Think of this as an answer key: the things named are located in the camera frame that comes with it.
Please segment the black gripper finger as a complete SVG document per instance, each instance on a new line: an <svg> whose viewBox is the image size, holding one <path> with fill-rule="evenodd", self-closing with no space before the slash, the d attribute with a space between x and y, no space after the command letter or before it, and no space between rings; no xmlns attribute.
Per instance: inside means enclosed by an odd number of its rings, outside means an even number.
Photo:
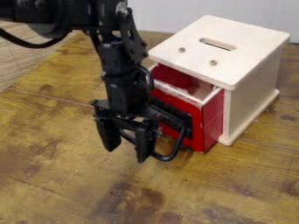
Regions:
<svg viewBox="0 0 299 224"><path fill-rule="evenodd" d="M97 133L107 151L112 151L121 144L119 127L115 126L109 119L95 117Z"/></svg>
<svg viewBox="0 0 299 224"><path fill-rule="evenodd" d="M135 132L135 151L139 163L143 163L155 151L159 129L139 128Z"/></svg>

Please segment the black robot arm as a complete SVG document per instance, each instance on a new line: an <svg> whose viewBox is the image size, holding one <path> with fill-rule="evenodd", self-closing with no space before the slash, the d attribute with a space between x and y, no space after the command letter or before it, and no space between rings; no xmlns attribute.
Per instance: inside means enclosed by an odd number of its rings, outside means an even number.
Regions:
<svg viewBox="0 0 299 224"><path fill-rule="evenodd" d="M48 39L35 44L0 28L0 37L25 48L53 46L73 31L88 35L107 90L107 99L91 102L97 133L108 151L129 141L138 161L144 162L155 153L158 138L156 113L148 104L155 84L142 65L147 43L127 0L0 0L0 21L25 24Z"/></svg>

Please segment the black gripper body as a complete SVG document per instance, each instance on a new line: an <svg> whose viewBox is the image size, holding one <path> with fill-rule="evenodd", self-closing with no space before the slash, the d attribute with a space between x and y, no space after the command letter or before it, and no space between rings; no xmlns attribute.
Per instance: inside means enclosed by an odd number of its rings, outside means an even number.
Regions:
<svg viewBox="0 0 299 224"><path fill-rule="evenodd" d="M91 102L95 117L109 119L120 131L121 118L136 116L136 120L140 121L143 117L151 116L148 101L155 86L154 78L143 66L120 74L104 72L101 78L105 84L107 99Z"/></svg>

